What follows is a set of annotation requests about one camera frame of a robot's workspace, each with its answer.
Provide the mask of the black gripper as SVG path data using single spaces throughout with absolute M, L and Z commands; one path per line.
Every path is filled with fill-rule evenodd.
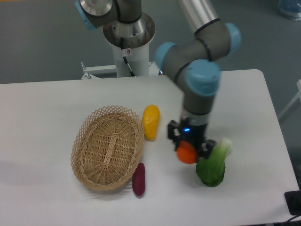
M 167 125 L 167 137 L 174 144 L 174 151 L 181 141 L 190 143 L 198 153 L 198 160 L 208 159 L 217 145 L 212 139 L 205 141 L 207 123 L 203 125 L 193 125 L 189 117 L 182 118 L 180 123 L 171 120 Z

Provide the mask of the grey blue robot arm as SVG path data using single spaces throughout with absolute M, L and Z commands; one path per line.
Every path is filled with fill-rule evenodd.
M 216 60 L 241 45 L 239 29 L 223 23 L 208 0 L 178 2 L 194 39 L 183 46 L 172 42 L 160 45 L 155 63 L 161 72 L 184 93 L 180 122 L 168 124 L 168 138 L 179 160 L 193 164 L 208 158 L 215 142 L 205 138 L 208 118 L 219 88 L 221 70 Z M 113 48 L 118 77 L 146 76 L 149 73 L 147 48 L 155 34 L 153 20 L 142 12 L 139 0 L 78 0 L 75 6 L 88 29 L 103 28 Z

